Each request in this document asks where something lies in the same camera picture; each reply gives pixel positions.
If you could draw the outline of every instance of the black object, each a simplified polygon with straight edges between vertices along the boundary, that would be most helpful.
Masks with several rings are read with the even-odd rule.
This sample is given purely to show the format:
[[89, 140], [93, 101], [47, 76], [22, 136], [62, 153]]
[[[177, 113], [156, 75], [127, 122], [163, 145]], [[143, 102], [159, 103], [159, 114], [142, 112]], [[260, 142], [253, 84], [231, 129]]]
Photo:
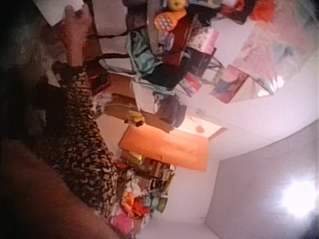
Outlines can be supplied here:
[[176, 95], [162, 99], [156, 113], [156, 116], [171, 125], [172, 128], [178, 128], [183, 123], [185, 115], [186, 106], [180, 104]]
[[93, 78], [91, 81], [92, 94], [96, 95], [105, 88], [109, 87], [111, 83], [108, 81], [108, 73], [103, 72], [101, 75]]
[[186, 69], [188, 72], [199, 78], [202, 78], [211, 61], [212, 56], [216, 51], [216, 48], [214, 49], [212, 54], [203, 53], [193, 48], [187, 48], [186, 51], [190, 55], [190, 58], [187, 59], [186, 57], [184, 57], [181, 64], [186, 64], [185, 67], [187, 67]]
[[197, 4], [190, 4], [187, 8], [187, 15], [194, 17], [198, 14], [198, 20], [202, 26], [210, 26], [210, 20], [221, 11], [222, 7], [210, 8]]
[[246, 22], [247, 17], [253, 12], [256, 2], [257, 0], [245, 0], [244, 9], [242, 11], [235, 11], [225, 14], [225, 16], [242, 25]]
[[144, 76], [143, 79], [152, 84], [173, 89], [185, 75], [185, 71], [178, 69], [175, 66], [163, 63], [156, 66], [153, 72]]

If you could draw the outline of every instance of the red object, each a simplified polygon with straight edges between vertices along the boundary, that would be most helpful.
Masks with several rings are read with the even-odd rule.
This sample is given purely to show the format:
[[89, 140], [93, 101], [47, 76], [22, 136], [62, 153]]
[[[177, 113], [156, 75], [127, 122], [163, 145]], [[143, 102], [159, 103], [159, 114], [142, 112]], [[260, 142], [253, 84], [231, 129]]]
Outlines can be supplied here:
[[172, 33], [174, 34], [174, 43], [172, 49], [170, 50], [170, 52], [176, 53], [170, 54], [170, 52], [166, 52], [166, 54], [168, 55], [162, 58], [164, 63], [174, 66], [180, 65], [181, 54], [186, 45], [190, 25], [191, 21], [187, 17], [179, 20], [177, 26], [172, 31]]
[[254, 21], [271, 22], [275, 15], [275, 8], [273, 0], [259, 0], [256, 2], [250, 18]]
[[150, 209], [147, 207], [144, 207], [144, 201], [142, 198], [137, 198], [134, 201], [132, 212], [136, 214], [137, 216], [141, 217], [147, 213], [150, 213]]

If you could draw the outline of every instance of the person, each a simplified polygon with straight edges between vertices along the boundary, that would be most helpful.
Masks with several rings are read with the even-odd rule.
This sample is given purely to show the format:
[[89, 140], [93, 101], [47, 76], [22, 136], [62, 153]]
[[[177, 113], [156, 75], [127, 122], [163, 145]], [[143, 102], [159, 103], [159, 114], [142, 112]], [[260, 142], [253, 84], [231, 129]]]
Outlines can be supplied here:
[[0, 238], [120, 239], [43, 160], [21, 142], [1, 141]]
[[67, 64], [61, 82], [65, 119], [60, 134], [47, 133], [35, 154], [63, 178], [70, 190], [98, 215], [108, 216], [115, 202], [118, 173], [100, 135], [91, 89], [83, 66], [83, 46], [92, 23], [88, 6], [79, 12], [67, 6], [62, 21]]
[[[73, 196], [104, 218], [115, 202], [117, 189], [118, 172], [95, 120], [83, 65], [82, 50], [91, 23], [86, 4], [79, 12], [71, 6], [65, 8], [62, 38], [67, 64], [62, 67], [60, 82], [66, 96], [63, 130], [59, 133], [46, 130], [42, 139], [32, 147], [34, 155], [19, 143], [2, 142], [0, 176], [4, 180], [1, 185], [14, 193], [3, 194], [1, 199], [18, 207], [22, 221], [30, 221], [30, 232], [59, 235], [52, 238], [73, 238], [75, 235], [80, 238], [117, 238], [107, 225], [101, 229], [101, 222]], [[80, 229], [75, 232], [72, 226]]]

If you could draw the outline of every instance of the orange cloth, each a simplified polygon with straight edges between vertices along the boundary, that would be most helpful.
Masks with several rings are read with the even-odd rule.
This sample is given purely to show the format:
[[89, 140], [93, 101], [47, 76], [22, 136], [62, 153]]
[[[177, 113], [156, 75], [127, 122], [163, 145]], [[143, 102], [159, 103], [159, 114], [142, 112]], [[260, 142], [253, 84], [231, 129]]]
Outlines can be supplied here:
[[259, 0], [256, 2], [250, 18], [254, 21], [271, 22], [275, 15], [275, 8], [273, 0]]

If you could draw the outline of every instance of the yellow object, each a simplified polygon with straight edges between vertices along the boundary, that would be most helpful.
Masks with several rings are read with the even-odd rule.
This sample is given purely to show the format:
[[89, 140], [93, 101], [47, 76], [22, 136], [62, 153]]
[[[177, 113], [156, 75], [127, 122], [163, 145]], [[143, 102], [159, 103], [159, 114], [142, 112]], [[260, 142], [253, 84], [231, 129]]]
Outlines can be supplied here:
[[186, 14], [185, 9], [174, 12], [162, 12], [154, 18], [154, 25], [158, 31], [172, 31], [177, 26], [178, 20]]
[[187, 0], [168, 0], [168, 7], [173, 11], [179, 11], [187, 7]]

